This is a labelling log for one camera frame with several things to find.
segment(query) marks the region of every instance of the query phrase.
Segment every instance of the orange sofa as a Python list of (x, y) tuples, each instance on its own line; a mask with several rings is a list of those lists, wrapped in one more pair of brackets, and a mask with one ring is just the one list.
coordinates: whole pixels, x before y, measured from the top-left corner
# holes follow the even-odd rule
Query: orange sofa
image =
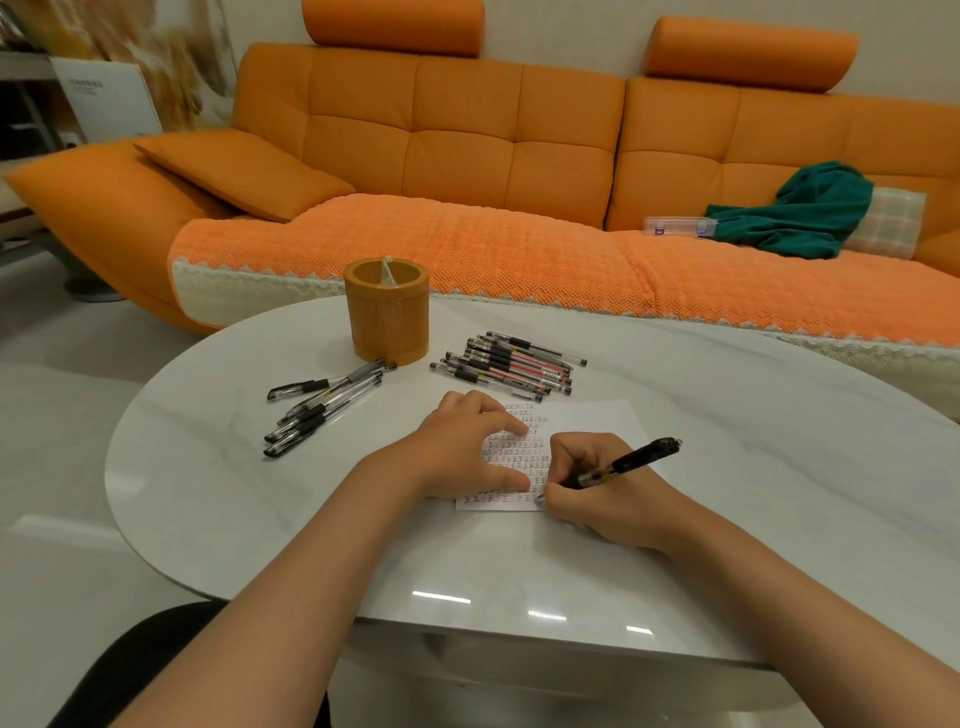
[[(320, 47), (252, 46), (232, 130), (83, 147), (11, 185), (186, 328), (338, 294), (350, 260), (402, 255), (441, 293), (758, 328), (960, 409), (960, 108), (827, 93), (855, 36), (665, 17), (624, 82), (477, 59), (481, 0), (303, 7)], [(927, 194), (912, 261), (638, 231), (767, 204), (829, 159)]]

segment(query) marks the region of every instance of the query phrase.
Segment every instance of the white wall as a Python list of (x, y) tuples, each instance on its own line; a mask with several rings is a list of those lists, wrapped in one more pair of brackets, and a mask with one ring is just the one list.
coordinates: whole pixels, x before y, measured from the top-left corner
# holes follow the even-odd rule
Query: white wall
[[(300, 0), (223, 4), (238, 59), (255, 40), (309, 42)], [(960, 104), (958, 0), (486, 0), (486, 6), (491, 58), (634, 76), (660, 15), (708, 15), (859, 33), (860, 53), (841, 90)]]

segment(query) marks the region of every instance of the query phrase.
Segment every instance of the wooden pen holder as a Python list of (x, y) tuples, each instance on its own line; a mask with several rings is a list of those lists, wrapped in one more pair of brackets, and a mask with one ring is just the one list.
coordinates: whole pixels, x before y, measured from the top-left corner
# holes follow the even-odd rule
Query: wooden pen holder
[(380, 258), (367, 258), (344, 269), (353, 350), (366, 361), (383, 356), (410, 364), (430, 346), (430, 275), (412, 260), (395, 258), (396, 285), (383, 285), (381, 266)]

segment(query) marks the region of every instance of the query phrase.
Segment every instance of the black pen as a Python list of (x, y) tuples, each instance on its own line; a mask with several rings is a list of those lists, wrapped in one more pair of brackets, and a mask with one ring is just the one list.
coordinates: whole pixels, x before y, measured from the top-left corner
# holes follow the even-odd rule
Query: black pen
[(570, 390), (572, 382), (569, 379), (560, 379), (554, 376), (552, 372), (547, 372), (543, 368), (532, 366), (518, 359), (512, 359), (498, 353), (490, 353), (482, 349), (477, 349), (474, 344), (467, 344), (467, 351), (464, 356), (479, 359), (494, 367), (506, 370), (513, 375), (535, 381), (537, 384), (542, 384), (544, 387), (556, 389), (558, 392), (563, 391), (564, 394), (567, 395), (570, 394), (568, 390)]
[(654, 440), (650, 445), (644, 445), (640, 449), (635, 449), (633, 452), (618, 457), (606, 468), (597, 468), (582, 475), (572, 473), (561, 485), (576, 491), (592, 488), (594, 485), (606, 483), (618, 475), (629, 473), (637, 468), (642, 468), (644, 465), (655, 463), (667, 455), (679, 452), (680, 445), (683, 443), (683, 440), (677, 440), (673, 437), (661, 437), (659, 440)]
[(542, 384), (537, 384), (531, 379), (524, 379), (522, 376), (513, 375), (510, 372), (504, 372), (501, 369), (497, 369), (493, 364), (487, 361), (468, 358), (466, 356), (458, 356), (453, 352), (447, 352), (444, 361), (451, 367), (467, 367), (469, 370), (486, 372), (488, 375), (492, 376), (497, 381), (503, 382), (504, 384), (513, 384), (515, 387), (525, 389), (529, 392), (536, 392), (537, 394), (544, 395), (545, 397), (550, 394), (549, 387), (546, 387)]
[(547, 349), (546, 347), (537, 346), (532, 344), (526, 339), (518, 339), (515, 336), (508, 336), (505, 333), (497, 333), (496, 331), (487, 331), (488, 336), (492, 336), (494, 339), (500, 339), (501, 341), (509, 341), (515, 347), (522, 347), (523, 349), (535, 350), (537, 352), (543, 352), (551, 356), (555, 356), (558, 359), (565, 359), (572, 361), (574, 364), (577, 364), (581, 367), (587, 366), (587, 360), (582, 359), (579, 356), (574, 356), (572, 353), (563, 353), (563, 352), (554, 352), (552, 349)]
[(336, 406), (326, 410), (323, 413), (314, 414), (303, 422), (298, 423), (292, 431), (288, 432), (284, 437), (280, 438), (275, 443), (264, 449), (263, 454), (267, 457), (278, 458), (280, 455), (289, 452), (291, 449), (295, 448), (297, 445), (310, 437), (314, 432), (316, 432), (320, 428), (320, 425), (323, 425), (334, 415), (339, 414), (345, 407), (348, 407), (364, 395), (372, 392), (374, 389), (380, 386), (382, 381), (383, 379), (381, 377), (370, 379), (362, 386), (352, 390), (350, 392), (350, 396), (339, 401)]
[(290, 384), (282, 384), (274, 387), (267, 393), (267, 401), (282, 400), (286, 397), (295, 397), (296, 395), (307, 395), (311, 392), (319, 392), (322, 389), (339, 384), (345, 376), (332, 376), (329, 379), (307, 379), (306, 381), (295, 381)]
[(300, 404), (291, 407), (287, 410), (287, 413), (279, 420), (276, 421), (278, 425), (285, 424), (290, 418), (297, 417), (299, 414), (306, 412), (311, 407), (315, 406), (317, 402), (322, 400), (324, 397), (329, 397), (338, 389), (343, 389), (349, 384), (355, 384), (361, 379), (365, 379), (371, 374), (373, 374), (378, 369), (396, 369), (396, 364), (387, 366), (387, 360), (380, 358), (376, 361), (372, 361), (369, 364), (364, 364), (362, 367), (357, 369), (354, 372), (350, 372), (347, 376), (344, 377), (344, 380), (339, 384), (335, 384), (324, 392), (321, 392), (319, 395), (314, 395), (313, 397), (302, 401)]
[(546, 352), (539, 352), (533, 349), (527, 349), (526, 347), (521, 347), (521, 346), (518, 346), (517, 344), (511, 344), (509, 341), (506, 341), (505, 339), (498, 339), (495, 336), (490, 336), (489, 334), (478, 336), (477, 338), (480, 339), (480, 341), (487, 342), (491, 346), (499, 347), (500, 349), (506, 349), (510, 352), (520, 353), (531, 359), (536, 359), (537, 361), (542, 362), (547, 366), (555, 367), (559, 371), (569, 373), (570, 371), (573, 370), (573, 367), (570, 364), (567, 364), (565, 361), (563, 361), (557, 356), (554, 356), (553, 354), (548, 354)]
[(455, 376), (458, 379), (463, 381), (468, 381), (471, 384), (482, 384), (485, 387), (500, 387), (501, 389), (506, 389), (514, 397), (518, 397), (521, 400), (528, 401), (543, 401), (543, 396), (538, 395), (534, 392), (527, 392), (522, 389), (517, 389), (512, 387), (509, 384), (504, 384), (497, 381), (496, 379), (487, 379), (482, 377), (482, 373), (468, 372), (466, 369), (461, 367), (451, 367), (449, 364), (438, 363), (436, 361), (430, 362), (430, 369), (434, 372), (439, 372), (442, 375)]
[(278, 442), (280, 438), (296, 429), (299, 425), (303, 424), (311, 417), (314, 417), (315, 415), (322, 415), (324, 413), (329, 414), (331, 410), (339, 407), (342, 401), (348, 400), (348, 398), (353, 395), (357, 389), (371, 381), (376, 381), (379, 383), (382, 378), (383, 372), (376, 372), (373, 374), (373, 376), (368, 376), (366, 379), (362, 379), (356, 384), (351, 384), (344, 389), (338, 389), (336, 392), (330, 395), (328, 399), (317, 400), (313, 402), (307, 409), (300, 412), (299, 415), (284, 419), (282, 425), (280, 425), (270, 434), (264, 435), (263, 439), (268, 443)]
[(467, 348), (486, 353), (490, 356), (506, 359), (508, 361), (515, 361), (518, 364), (523, 364), (524, 366), (532, 369), (537, 369), (543, 372), (544, 376), (549, 378), (555, 378), (560, 381), (566, 381), (570, 379), (569, 364), (564, 364), (564, 366), (567, 367), (567, 369), (564, 369), (562, 366), (560, 366), (560, 364), (563, 364), (563, 362), (560, 362), (559, 364), (552, 364), (544, 359), (537, 359), (535, 356), (531, 356), (529, 352), (523, 353), (525, 350), (522, 350), (520, 347), (503, 344), (495, 339), (489, 341), (488, 337), (470, 338), (467, 340)]

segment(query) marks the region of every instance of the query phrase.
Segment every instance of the marble table top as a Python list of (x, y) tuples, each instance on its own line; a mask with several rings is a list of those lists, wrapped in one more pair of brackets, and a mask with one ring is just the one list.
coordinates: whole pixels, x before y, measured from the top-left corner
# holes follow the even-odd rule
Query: marble table top
[[(121, 532), (174, 581), (233, 597), (360, 457), (467, 389), (427, 362), (489, 328), (588, 357), (573, 401), (628, 400), (652, 437), (684, 440), (663, 461), (676, 487), (960, 668), (960, 427), (857, 370), (734, 328), (435, 298), (427, 358), (269, 461), (261, 438), (286, 407), (267, 390), (359, 363), (343, 297), (269, 311), (203, 340), (131, 403), (106, 467)], [(655, 555), (544, 513), (438, 501), (405, 523), (360, 616), (759, 660)]]

